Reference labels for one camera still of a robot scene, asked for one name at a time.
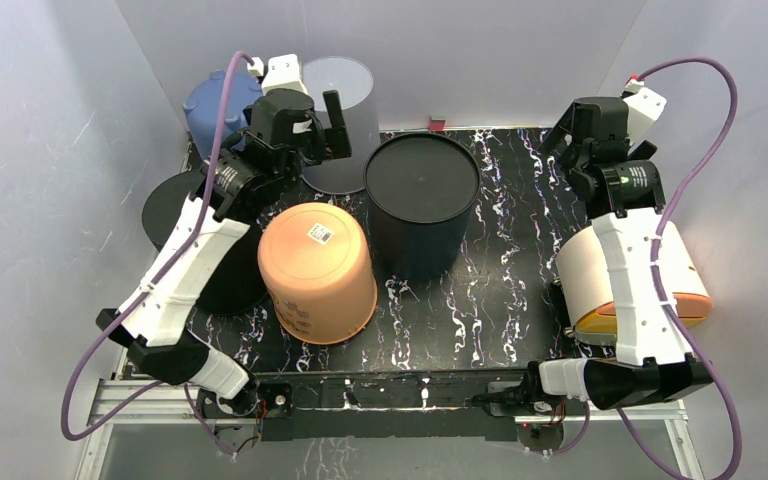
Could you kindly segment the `dark blue bucket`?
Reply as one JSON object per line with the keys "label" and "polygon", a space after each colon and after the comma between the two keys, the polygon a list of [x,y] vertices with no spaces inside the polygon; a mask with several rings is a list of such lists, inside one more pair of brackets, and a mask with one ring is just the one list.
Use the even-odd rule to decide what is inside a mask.
{"label": "dark blue bucket", "polygon": [[460,142],[430,132],[396,135],[364,167],[369,242],[387,276],[428,280],[455,263],[481,187]]}

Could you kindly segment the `grey plastic bucket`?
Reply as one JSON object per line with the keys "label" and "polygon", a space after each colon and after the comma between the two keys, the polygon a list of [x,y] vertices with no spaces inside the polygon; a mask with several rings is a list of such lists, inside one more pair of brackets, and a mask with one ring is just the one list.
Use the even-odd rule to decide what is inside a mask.
{"label": "grey plastic bucket", "polygon": [[371,153],[380,145],[380,130],[371,71],[360,61],[340,56],[320,57],[302,66],[303,83],[315,100],[315,111],[330,125],[323,93],[339,93],[352,155],[328,160],[303,171],[303,180],[328,195],[349,195],[365,188],[363,172]]}

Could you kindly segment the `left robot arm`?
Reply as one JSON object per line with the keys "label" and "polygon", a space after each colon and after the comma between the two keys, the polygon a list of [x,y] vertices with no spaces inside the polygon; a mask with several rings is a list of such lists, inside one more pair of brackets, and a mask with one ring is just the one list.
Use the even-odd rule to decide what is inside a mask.
{"label": "left robot arm", "polygon": [[141,372],[170,385],[208,390],[235,416],[257,407],[253,375],[194,336],[187,318],[227,253],[264,209],[297,184],[304,164],[351,155],[339,92],[326,90],[322,98],[327,126],[313,98],[300,91],[273,89],[246,107],[247,126],[215,141],[202,168],[203,183],[185,197],[139,286],[120,307],[97,318]]}

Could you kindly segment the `blue plastic bucket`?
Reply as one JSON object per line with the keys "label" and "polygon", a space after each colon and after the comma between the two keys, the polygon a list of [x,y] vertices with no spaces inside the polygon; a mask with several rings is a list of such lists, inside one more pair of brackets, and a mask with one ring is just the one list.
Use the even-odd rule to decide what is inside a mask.
{"label": "blue plastic bucket", "polygon": [[[197,85],[183,102],[187,127],[202,160],[207,160],[213,147],[219,103],[225,80],[224,70],[215,70]],[[244,114],[246,107],[262,96],[260,83],[247,74],[234,74],[229,93],[226,116],[223,120],[222,139],[248,126]]]}

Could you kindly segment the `orange bucket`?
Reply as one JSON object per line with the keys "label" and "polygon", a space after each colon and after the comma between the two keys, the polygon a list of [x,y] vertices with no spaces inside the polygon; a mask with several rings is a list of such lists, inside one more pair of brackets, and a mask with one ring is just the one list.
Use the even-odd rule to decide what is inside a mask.
{"label": "orange bucket", "polygon": [[337,206],[309,202],[277,215],[260,240],[258,265],[280,325],[303,342],[344,342],[375,312],[365,233]]}

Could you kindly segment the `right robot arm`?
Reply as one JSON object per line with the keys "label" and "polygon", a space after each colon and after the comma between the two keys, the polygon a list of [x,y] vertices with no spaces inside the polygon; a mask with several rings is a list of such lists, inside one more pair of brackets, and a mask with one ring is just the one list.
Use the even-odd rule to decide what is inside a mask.
{"label": "right robot arm", "polygon": [[542,145],[551,151],[564,135],[570,144],[561,169],[584,203],[599,241],[614,302],[617,333],[611,359],[547,360],[530,366],[537,377],[523,387],[525,405],[550,413],[563,397],[591,401],[601,410],[681,399],[712,382],[676,319],[675,299],[653,279],[666,205],[661,176],[645,141],[632,147],[630,106],[619,97],[582,97]]}

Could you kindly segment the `large black bucket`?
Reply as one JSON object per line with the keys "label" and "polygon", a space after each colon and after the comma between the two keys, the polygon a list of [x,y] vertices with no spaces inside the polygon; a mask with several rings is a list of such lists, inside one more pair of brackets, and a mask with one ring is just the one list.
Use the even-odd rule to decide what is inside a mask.
{"label": "large black bucket", "polygon": [[[156,187],[142,210],[143,229],[160,251],[180,216],[184,199],[199,189],[204,175],[186,171],[170,177]],[[253,224],[217,266],[206,283],[195,307],[213,315],[238,315],[255,308],[267,296],[258,261],[261,228]]]}

